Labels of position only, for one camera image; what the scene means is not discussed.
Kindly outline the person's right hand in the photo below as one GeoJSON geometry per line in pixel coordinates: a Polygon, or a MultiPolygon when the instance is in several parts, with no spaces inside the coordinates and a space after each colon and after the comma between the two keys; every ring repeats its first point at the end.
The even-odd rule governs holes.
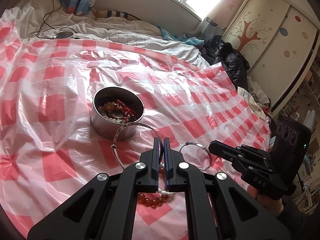
{"type": "Polygon", "coordinates": [[[273,200],[268,196],[259,194],[258,190],[249,185],[247,187],[247,193],[252,196],[257,202],[262,205],[270,214],[277,217],[284,209],[282,200],[273,200]]]}

